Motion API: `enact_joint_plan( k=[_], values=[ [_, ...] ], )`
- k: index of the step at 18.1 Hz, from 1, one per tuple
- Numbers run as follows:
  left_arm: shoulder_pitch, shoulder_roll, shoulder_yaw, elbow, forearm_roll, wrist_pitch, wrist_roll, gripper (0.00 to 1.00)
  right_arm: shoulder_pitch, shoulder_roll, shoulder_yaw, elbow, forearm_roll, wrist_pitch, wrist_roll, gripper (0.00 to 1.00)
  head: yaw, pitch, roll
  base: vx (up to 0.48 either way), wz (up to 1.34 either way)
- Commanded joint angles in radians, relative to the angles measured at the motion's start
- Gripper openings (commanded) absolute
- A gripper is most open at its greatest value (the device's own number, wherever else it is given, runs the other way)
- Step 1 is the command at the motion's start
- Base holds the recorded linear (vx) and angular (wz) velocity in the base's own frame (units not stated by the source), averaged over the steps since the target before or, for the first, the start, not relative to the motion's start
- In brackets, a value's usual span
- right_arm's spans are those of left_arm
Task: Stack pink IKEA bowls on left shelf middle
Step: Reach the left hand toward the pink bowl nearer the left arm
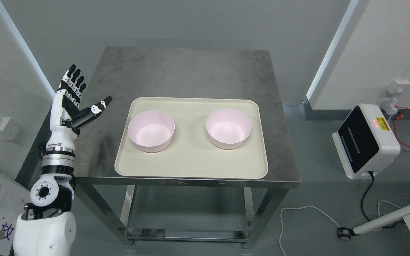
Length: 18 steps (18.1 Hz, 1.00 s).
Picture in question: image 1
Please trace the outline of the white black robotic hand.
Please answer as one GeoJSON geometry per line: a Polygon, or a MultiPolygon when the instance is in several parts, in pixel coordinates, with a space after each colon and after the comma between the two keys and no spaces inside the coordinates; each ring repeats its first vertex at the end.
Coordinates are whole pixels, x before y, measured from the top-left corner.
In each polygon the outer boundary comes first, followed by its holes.
{"type": "Polygon", "coordinates": [[[60,80],[54,95],[50,115],[52,132],[72,132],[80,135],[80,129],[97,119],[107,109],[113,98],[108,96],[96,104],[79,110],[86,83],[81,70],[74,64],[70,66],[60,80]]]}

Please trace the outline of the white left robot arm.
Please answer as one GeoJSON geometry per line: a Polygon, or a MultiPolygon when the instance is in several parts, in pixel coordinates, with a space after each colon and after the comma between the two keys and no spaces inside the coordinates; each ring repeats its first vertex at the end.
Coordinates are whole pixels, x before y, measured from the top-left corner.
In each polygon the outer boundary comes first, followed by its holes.
{"type": "Polygon", "coordinates": [[[77,232],[71,213],[75,133],[52,128],[41,156],[41,176],[16,221],[13,256],[68,256],[77,232]]]}

